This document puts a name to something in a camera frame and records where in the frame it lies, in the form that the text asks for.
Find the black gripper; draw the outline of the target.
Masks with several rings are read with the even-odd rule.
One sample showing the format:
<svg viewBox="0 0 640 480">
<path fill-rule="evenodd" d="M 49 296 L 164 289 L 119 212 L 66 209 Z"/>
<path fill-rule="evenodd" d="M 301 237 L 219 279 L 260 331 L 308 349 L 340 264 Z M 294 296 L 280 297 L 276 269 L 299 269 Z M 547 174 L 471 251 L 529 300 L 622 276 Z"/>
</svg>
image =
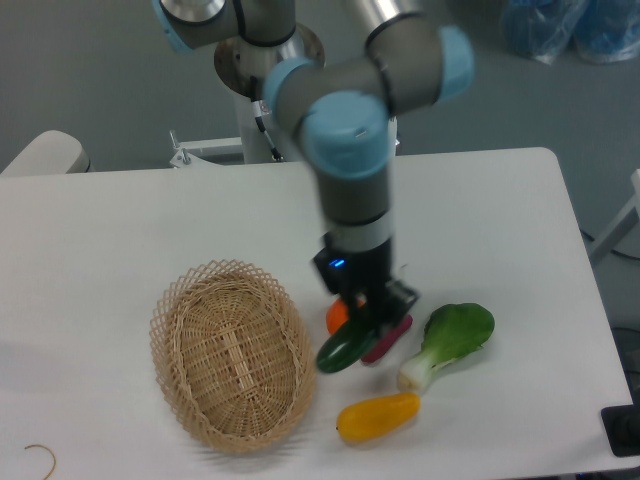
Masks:
<svg viewBox="0 0 640 480">
<path fill-rule="evenodd" d="M 345 306 L 345 318 L 364 322 L 367 302 L 377 339 L 396 328 L 418 300 L 418 291 L 400 279 L 391 279 L 392 240 L 366 251 L 340 249 L 331 235 L 323 237 L 323 248 L 313 263 L 331 294 L 339 294 Z"/>
</svg>

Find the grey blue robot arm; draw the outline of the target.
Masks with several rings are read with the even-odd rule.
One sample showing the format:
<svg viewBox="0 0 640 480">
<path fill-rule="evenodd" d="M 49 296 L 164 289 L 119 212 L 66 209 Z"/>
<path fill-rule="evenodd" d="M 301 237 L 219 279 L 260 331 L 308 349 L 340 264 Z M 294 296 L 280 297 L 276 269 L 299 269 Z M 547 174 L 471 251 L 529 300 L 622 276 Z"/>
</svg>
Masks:
<svg viewBox="0 0 640 480">
<path fill-rule="evenodd" d="M 433 26 L 413 1 L 348 1 L 365 30 L 359 58 L 324 66 L 307 56 L 291 1 L 156 1 L 178 51 L 236 40 L 236 63 L 316 175 L 326 223 L 315 265 L 351 325 L 373 338 L 402 321 L 416 293 L 391 273 L 392 118 L 458 95 L 474 77 L 465 33 Z"/>
</svg>

